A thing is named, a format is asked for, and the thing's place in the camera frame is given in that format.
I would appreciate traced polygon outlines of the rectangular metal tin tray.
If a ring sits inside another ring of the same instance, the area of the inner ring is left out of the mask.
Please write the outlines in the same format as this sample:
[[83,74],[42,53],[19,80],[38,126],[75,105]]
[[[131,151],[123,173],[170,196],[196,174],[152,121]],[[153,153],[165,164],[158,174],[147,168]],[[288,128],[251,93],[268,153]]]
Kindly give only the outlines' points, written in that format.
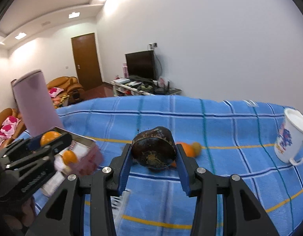
[[[103,155],[93,139],[58,127],[55,127],[50,131],[57,131],[61,135],[68,133],[72,140],[68,147],[61,148],[60,151],[54,155],[54,168],[56,173],[41,187],[42,193],[47,197],[54,194],[55,190],[69,174],[73,173],[77,176],[91,175],[100,163],[103,162]],[[78,158],[77,163],[68,166],[64,164],[62,154],[66,150],[71,150],[75,153]]]

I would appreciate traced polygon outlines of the white tv stand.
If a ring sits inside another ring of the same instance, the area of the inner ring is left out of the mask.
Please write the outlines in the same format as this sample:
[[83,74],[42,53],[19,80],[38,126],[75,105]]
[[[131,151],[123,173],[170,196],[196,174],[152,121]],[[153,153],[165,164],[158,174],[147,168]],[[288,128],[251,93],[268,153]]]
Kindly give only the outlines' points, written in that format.
[[110,85],[113,87],[114,96],[180,95],[182,93],[181,89],[171,88],[169,82],[161,84],[152,80],[141,82],[119,78],[110,82]]

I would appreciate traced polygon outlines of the orange leather sofa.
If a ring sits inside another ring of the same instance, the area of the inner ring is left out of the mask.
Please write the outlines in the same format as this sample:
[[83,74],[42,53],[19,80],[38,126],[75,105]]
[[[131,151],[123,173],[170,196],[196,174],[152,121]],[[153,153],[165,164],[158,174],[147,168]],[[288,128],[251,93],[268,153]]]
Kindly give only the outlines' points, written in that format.
[[17,109],[6,108],[0,112],[0,149],[8,146],[24,132],[26,126]]

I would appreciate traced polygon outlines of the blue plaid tablecloth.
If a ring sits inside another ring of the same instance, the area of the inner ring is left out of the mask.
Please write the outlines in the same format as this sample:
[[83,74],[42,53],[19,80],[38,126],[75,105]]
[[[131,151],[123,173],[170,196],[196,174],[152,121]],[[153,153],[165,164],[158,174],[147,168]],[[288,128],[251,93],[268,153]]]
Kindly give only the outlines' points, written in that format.
[[[303,164],[281,162],[274,142],[283,106],[183,96],[99,98],[57,110],[66,130],[96,140],[103,166],[142,131],[163,126],[175,142],[202,145],[199,166],[220,176],[238,174],[280,235],[303,221]],[[183,192],[174,168],[153,172],[134,165],[123,197],[113,199],[118,235],[189,235],[196,200]]]

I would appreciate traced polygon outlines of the dark purple passion fruit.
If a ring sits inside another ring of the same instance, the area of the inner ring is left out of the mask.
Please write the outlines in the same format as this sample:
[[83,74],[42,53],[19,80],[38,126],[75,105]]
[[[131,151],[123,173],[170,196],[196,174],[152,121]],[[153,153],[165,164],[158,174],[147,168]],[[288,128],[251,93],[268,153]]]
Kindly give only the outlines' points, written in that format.
[[158,126],[139,133],[131,143],[131,155],[141,166],[165,169],[176,159],[176,145],[171,131]]

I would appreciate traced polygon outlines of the orange tangerine on cloth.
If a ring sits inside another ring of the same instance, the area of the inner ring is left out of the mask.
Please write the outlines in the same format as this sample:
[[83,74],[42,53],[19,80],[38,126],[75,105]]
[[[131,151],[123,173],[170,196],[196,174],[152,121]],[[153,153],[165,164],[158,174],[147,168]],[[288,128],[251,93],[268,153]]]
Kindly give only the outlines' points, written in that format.
[[178,144],[182,145],[184,152],[188,157],[196,157],[196,153],[192,145],[183,142],[178,142]]

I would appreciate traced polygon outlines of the white printed mug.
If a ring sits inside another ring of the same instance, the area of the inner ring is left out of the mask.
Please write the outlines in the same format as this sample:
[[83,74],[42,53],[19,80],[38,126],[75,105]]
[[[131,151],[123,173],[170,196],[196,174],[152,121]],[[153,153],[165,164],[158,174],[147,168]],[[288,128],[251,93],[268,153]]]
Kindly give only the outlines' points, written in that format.
[[274,152],[286,164],[303,164],[303,115],[300,111],[284,109],[284,121],[274,144]]

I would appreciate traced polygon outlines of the small brown-green longan fruit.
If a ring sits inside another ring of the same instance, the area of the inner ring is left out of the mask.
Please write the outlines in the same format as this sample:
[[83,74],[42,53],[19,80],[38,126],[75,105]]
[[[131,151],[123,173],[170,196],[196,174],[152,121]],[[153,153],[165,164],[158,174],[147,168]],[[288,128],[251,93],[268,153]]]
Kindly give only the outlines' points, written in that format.
[[193,142],[191,144],[193,152],[194,152],[194,156],[197,157],[201,154],[202,151],[202,146],[199,142]]

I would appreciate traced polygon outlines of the round orange fruit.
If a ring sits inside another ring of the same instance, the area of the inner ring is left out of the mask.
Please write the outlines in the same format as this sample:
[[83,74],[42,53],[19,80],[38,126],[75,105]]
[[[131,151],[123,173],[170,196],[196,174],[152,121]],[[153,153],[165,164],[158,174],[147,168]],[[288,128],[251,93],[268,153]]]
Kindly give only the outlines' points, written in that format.
[[61,134],[57,131],[48,131],[41,136],[40,146],[45,146],[60,136]]

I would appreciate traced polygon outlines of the small orange kumquat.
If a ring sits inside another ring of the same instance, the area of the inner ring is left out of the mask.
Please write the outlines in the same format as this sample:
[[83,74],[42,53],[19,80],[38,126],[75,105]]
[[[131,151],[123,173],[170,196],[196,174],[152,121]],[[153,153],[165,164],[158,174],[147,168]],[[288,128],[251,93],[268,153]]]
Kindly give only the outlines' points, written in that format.
[[70,164],[75,164],[78,162],[78,158],[75,155],[75,153],[71,150],[66,150],[63,154],[62,154],[62,160],[64,162],[65,165],[70,165]]

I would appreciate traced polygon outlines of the black television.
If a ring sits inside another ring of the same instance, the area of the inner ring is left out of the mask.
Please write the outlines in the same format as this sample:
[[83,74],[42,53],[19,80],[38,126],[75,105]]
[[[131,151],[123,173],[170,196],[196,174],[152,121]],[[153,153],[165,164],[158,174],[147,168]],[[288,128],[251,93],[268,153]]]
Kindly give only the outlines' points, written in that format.
[[156,80],[155,56],[152,50],[125,54],[129,76]]

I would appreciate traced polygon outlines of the brown wooden door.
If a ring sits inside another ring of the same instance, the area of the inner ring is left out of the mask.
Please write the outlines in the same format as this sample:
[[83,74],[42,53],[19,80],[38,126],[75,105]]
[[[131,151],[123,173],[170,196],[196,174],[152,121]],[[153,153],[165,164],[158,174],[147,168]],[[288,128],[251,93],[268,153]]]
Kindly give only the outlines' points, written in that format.
[[103,83],[95,34],[89,33],[71,38],[77,78],[85,91],[94,89]]

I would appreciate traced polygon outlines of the pink floral cushion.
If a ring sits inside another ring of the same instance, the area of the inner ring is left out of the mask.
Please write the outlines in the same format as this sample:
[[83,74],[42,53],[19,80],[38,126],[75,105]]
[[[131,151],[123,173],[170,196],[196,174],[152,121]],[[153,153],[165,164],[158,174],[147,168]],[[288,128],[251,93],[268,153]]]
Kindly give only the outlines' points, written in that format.
[[59,88],[59,87],[53,87],[49,89],[49,96],[51,98],[56,98],[60,93],[62,93],[64,89]]
[[10,138],[16,132],[17,126],[20,123],[20,119],[14,116],[8,116],[2,123],[0,132],[3,133],[7,138]]

